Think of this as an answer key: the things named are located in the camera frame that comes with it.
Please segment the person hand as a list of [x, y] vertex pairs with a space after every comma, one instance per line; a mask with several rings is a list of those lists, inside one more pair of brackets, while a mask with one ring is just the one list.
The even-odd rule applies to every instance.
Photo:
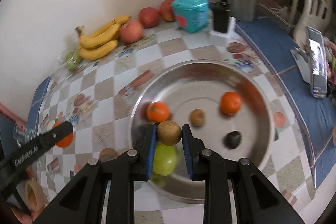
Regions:
[[33, 223], [46, 208], [47, 203], [43, 188], [34, 177], [25, 182], [23, 204], [27, 206], [27, 212], [15, 205], [10, 205], [10, 209], [19, 223]]

